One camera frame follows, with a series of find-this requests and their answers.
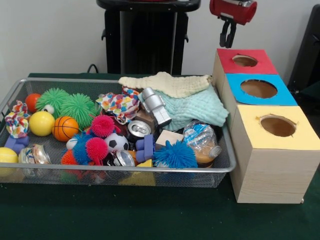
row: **silver robot toy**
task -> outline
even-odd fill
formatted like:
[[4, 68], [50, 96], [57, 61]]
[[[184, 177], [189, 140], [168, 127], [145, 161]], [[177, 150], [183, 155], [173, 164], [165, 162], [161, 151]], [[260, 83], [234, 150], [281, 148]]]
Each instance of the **silver robot toy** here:
[[171, 123], [172, 119], [165, 109], [165, 102], [161, 96], [157, 95], [151, 87], [147, 87], [142, 91], [142, 103], [145, 111], [152, 115], [159, 127], [164, 127]]

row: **white ball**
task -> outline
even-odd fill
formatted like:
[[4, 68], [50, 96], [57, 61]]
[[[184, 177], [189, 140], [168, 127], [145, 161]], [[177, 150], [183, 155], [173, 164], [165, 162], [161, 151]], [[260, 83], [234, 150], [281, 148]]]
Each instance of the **white ball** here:
[[125, 136], [120, 133], [112, 133], [110, 136], [104, 139], [108, 145], [108, 152], [111, 153], [117, 150], [128, 150], [129, 143]]
[[48, 112], [50, 114], [54, 114], [55, 113], [55, 109], [52, 105], [47, 104], [44, 106], [44, 108], [42, 109], [42, 111]]
[[78, 140], [76, 138], [71, 138], [69, 141], [66, 142], [66, 149], [71, 150], [75, 147]]

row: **black cable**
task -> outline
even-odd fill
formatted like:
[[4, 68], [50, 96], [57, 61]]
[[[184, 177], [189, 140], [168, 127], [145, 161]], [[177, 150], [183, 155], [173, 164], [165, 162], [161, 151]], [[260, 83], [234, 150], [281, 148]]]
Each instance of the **black cable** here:
[[97, 68], [97, 66], [96, 66], [95, 64], [91, 64], [86, 72], [87, 72], [87, 73], [90, 73], [90, 70], [91, 70], [92, 67], [94, 67], [95, 73], [98, 74], [98, 73], [99, 73], [99, 70], [98, 70], [98, 68]]

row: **white wall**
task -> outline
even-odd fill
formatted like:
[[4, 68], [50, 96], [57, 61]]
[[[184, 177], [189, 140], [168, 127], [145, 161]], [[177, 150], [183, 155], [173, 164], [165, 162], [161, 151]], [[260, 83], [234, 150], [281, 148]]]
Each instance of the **white wall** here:
[[[234, 48], [266, 49], [287, 82], [313, 5], [318, 0], [258, 0], [256, 16], [238, 26]], [[209, 0], [189, 14], [182, 73], [211, 74], [221, 20]], [[82, 73], [91, 63], [106, 72], [101, 41], [104, 10], [95, 0], [0, 0], [0, 100], [29, 73]]]

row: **purple plastic toy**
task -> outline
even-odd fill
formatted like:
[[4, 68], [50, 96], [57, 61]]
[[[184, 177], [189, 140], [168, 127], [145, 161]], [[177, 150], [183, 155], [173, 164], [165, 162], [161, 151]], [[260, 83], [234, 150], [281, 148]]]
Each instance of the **purple plastic toy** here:
[[29, 145], [29, 137], [13, 138], [9, 136], [8, 140], [5, 143], [5, 147], [15, 151], [17, 155], [21, 152], [22, 149], [26, 148]]
[[152, 134], [144, 136], [144, 139], [138, 140], [135, 143], [136, 147], [136, 161], [141, 164], [149, 159], [154, 159], [154, 152], [156, 151], [156, 144]]

